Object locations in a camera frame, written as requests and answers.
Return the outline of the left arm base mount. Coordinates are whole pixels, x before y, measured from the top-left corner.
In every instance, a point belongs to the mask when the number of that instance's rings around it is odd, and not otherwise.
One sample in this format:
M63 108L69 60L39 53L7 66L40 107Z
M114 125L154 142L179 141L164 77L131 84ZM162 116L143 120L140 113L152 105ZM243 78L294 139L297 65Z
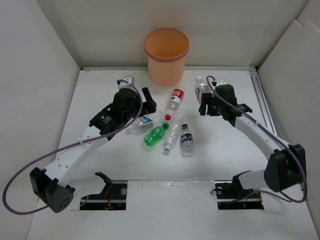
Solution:
M90 194L81 198L81 211L125 211L127 205L127 180L111 180L102 172L95 175L103 180L103 188L97 194Z

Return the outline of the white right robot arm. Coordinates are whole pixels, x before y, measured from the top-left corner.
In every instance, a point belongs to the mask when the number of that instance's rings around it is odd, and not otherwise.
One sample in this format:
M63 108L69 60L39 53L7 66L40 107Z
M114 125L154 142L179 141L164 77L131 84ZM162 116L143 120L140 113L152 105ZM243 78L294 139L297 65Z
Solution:
M198 111L202 116L221 116L246 135L267 160L265 169L249 170L234 176L231 191L235 196L243 197L249 189L261 188L280 193L294 185L306 183L304 148L279 138L254 119L251 116L252 109L237 102L230 84L219 85L213 92L202 94Z

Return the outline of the white label clear bottle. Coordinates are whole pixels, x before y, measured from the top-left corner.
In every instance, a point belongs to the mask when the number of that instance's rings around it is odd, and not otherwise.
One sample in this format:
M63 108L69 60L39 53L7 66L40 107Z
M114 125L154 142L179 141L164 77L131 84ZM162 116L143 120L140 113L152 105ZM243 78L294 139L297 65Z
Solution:
M197 76L195 78L195 81L196 81L196 84L194 87L194 91L195 91L198 104L200 105L202 102L202 94L210 94L211 89L208 83L204 80L202 76Z

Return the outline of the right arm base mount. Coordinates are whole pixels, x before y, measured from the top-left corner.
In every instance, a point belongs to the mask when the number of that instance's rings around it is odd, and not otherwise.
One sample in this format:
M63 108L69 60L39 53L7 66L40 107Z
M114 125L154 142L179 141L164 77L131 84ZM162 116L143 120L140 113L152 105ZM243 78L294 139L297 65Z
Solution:
M212 195L216 196L219 210L264 210L261 194L255 188L244 189L238 173L232 180L215 180Z

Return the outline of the pepsi label clear bottle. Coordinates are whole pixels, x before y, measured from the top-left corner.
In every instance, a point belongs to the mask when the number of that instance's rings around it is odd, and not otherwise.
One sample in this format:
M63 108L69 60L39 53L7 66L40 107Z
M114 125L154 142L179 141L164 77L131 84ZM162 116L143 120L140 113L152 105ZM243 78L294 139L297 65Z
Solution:
M186 123L181 126L180 143L182 156L191 157L195 152L195 144L193 133Z

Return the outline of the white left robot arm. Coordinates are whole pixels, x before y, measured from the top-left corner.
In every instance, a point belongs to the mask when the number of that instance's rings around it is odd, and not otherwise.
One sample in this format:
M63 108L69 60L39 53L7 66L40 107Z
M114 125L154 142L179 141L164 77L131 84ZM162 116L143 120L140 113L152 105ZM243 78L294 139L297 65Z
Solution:
M63 211L73 200L76 189L69 185L78 168L98 148L110 141L131 119L154 113L157 104L149 89L142 88L144 100L132 88L121 88L113 102L98 112L84 130L76 146L65 150L44 169L29 174L33 192L54 213Z

